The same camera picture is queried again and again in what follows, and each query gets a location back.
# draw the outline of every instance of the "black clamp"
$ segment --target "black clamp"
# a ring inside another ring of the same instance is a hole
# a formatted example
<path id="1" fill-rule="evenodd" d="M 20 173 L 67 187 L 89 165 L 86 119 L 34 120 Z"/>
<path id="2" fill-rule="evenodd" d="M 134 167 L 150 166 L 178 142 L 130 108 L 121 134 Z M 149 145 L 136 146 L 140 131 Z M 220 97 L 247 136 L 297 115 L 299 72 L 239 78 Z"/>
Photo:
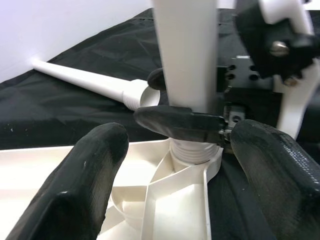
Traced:
<path id="1" fill-rule="evenodd" d="M 233 108 L 226 123 L 222 116 L 192 112 L 188 107 L 150 106 L 141 107 L 134 113 L 134 118 L 142 127 L 170 138 L 213 143 L 224 146 L 229 140 L 233 124 L 244 118 L 242 108 Z"/>

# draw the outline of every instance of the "black rubber fingertip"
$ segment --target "black rubber fingertip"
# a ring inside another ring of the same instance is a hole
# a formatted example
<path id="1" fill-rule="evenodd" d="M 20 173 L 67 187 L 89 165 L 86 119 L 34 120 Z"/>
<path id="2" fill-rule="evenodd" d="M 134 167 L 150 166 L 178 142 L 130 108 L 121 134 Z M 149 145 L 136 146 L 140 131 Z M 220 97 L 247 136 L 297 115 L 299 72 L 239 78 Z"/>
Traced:
<path id="1" fill-rule="evenodd" d="M 152 71 L 146 80 L 151 88 L 160 91 L 166 90 L 165 76 L 162 68 Z"/>
<path id="2" fill-rule="evenodd" d="M 128 147 L 122 125 L 92 129 L 48 176 L 6 239 L 96 240 Z"/>
<path id="3" fill-rule="evenodd" d="M 232 150 L 278 240 L 320 239 L 320 166 L 288 134 L 245 119 Z"/>

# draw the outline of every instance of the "white plastic base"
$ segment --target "white plastic base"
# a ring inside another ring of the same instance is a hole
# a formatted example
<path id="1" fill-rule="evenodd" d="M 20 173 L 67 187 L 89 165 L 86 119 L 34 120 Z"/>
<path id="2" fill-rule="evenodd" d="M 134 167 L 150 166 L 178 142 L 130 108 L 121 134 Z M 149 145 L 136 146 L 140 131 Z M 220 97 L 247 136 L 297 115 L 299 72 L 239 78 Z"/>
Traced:
<path id="1" fill-rule="evenodd" d="M 130 143 L 114 180 L 98 240 L 211 239 L 207 182 L 222 148 L 198 165 L 172 159 L 169 140 Z M 71 146 L 0 151 L 0 239 Z"/>

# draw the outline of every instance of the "black fabric surface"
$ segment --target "black fabric surface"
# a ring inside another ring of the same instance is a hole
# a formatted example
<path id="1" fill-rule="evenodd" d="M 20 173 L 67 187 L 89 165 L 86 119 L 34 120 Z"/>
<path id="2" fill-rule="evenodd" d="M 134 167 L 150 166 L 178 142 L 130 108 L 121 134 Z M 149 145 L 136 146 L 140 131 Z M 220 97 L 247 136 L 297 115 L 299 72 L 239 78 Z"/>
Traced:
<path id="1" fill-rule="evenodd" d="M 219 12 L 219 66 L 246 54 L 233 26 L 233 12 Z M 320 14 L 313 11 L 311 16 L 320 34 Z M 145 80 L 161 67 L 152 11 L 107 29 L 50 62 Z M 168 103 L 165 93 L 161 103 Z M 124 125 L 131 142 L 166 138 L 140 127 L 122 103 L 34 70 L 0 84 L 0 150 L 73 145 L 92 128 L 110 122 Z M 212 239 L 274 239 L 234 157 L 224 157 L 221 170 L 208 183 L 208 195 Z"/>

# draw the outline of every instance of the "white plastic pole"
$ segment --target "white plastic pole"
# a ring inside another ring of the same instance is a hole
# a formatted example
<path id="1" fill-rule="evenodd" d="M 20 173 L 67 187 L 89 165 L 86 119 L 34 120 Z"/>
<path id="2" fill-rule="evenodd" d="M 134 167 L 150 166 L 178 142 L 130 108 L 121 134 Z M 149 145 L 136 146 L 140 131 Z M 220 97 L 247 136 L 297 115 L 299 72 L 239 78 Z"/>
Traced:
<path id="1" fill-rule="evenodd" d="M 217 0 L 153 0 L 153 12 L 171 106 L 210 113 L 216 94 Z M 210 160 L 215 144 L 171 141 L 171 152 L 188 163 Z"/>
<path id="2" fill-rule="evenodd" d="M 160 100 L 160 92 L 150 88 L 144 80 L 127 81 L 39 60 L 33 62 L 33 67 L 39 72 L 124 103 L 133 111 L 139 107 L 156 106 Z"/>

